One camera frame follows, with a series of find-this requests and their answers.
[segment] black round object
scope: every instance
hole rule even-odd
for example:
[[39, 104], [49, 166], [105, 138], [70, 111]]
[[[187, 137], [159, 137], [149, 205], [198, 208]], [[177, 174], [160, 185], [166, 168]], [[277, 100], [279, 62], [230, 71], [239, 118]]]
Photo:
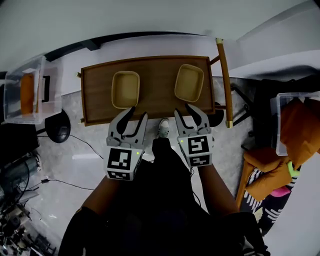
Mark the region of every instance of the black round object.
[[44, 126], [49, 138], [55, 143], [65, 142], [70, 135], [70, 120], [63, 109], [61, 113], [46, 118], [44, 120]]
[[210, 127], [216, 127], [221, 124], [225, 117], [225, 112], [223, 109], [216, 109], [215, 114], [207, 114], [209, 119]]

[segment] black and white striped fabric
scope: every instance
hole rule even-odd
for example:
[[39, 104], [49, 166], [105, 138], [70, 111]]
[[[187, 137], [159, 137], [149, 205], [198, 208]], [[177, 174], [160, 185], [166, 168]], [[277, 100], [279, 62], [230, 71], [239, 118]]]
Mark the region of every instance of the black and white striped fabric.
[[[255, 168], [249, 176], [246, 185], [248, 186], [252, 184], [262, 175], [264, 175], [264, 172], [260, 171], [258, 168]], [[292, 191], [297, 182], [297, 179], [298, 177], [292, 177], [292, 181], [286, 187]], [[288, 193], [282, 197], [274, 197], [272, 195], [268, 195], [265, 199], [257, 201], [247, 191], [245, 191], [241, 202], [240, 211], [254, 214], [256, 211], [262, 208], [262, 217], [258, 222], [258, 226], [261, 230], [261, 234], [264, 236], [269, 232], [273, 224], [280, 216], [290, 195], [291, 193]]]

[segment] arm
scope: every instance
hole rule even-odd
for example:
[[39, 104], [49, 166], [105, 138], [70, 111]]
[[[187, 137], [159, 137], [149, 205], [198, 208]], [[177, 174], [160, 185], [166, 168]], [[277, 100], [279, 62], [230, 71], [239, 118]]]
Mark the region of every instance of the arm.
[[119, 186], [119, 180], [109, 179], [105, 176], [82, 206], [91, 209], [98, 215], [103, 215], [108, 210]]
[[214, 165], [200, 166], [198, 170], [208, 212], [213, 216], [238, 213], [236, 201]]

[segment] person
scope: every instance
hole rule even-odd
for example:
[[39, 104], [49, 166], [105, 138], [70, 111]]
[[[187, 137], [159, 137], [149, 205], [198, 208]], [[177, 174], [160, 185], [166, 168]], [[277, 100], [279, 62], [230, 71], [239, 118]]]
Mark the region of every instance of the person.
[[59, 256], [268, 256], [256, 219], [239, 212], [214, 165], [198, 167], [207, 211], [195, 201], [191, 172], [161, 120], [154, 162], [143, 160], [133, 181], [102, 179], [72, 217]]

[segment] marble floor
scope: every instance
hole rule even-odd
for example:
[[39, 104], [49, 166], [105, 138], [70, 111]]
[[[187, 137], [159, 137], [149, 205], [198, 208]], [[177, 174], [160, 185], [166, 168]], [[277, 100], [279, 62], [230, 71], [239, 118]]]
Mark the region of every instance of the marble floor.
[[[213, 82], [215, 101], [223, 104], [225, 97], [222, 78], [214, 77]], [[251, 97], [258, 83], [258, 81], [239, 78], [232, 78], [231, 82]], [[242, 114], [244, 101], [235, 92], [232, 92], [232, 101], [233, 115]], [[88, 142], [98, 153], [102, 154], [109, 125], [85, 127], [83, 123], [80, 123], [83, 117], [81, 92], [64, 95], [62, 108], [70, 118], [71, 134]], [[231, 193], [236, 195], [243, 164], [243, 150], [240, 146], [252, 129], [252, 119], [248, 118], [234, 128], [227, 129], [225, 118], [220, 125], [212, 128], [212, 135], [215, 139], [212, 162]], [[159, 119], [150, 119], [147, 124], [144, 141], [146, 152], [143, 158], [149, 161], [154, 158], [151, 146], [159, 121]], [[178, 131], [174, 118], [170, 118], [169, 122], [171, 147], [183, 158], [177, 143]], [[188, 126], [195, 126], [190, 116], [185, 117], [185, 122]], [[137, 123], [138, 121], [129, 122], [126, 132], [132, 133]], [[37, 151], [42, 159], [43, 170], [30, 178], [30, 187], [41, 182], [42, 179], [50, 178], [94, 189], [104, 177], [103, 161], [87, 144], [76, 138], [69, 137], [66, 142], [57, 144], [49, 138], [40, 137], [39, 143], [40, 147]], [[191, 181], [201, 206], [206, 210], [198, 170], [195, 170]], [[59, 247], [69, 221], [90, 191], [53, 181], [40, 184], [37, 191], [39, 196], [30, 199], [26, 204], [26, 208], [31, 212], [32, 225], [53, 245]]]

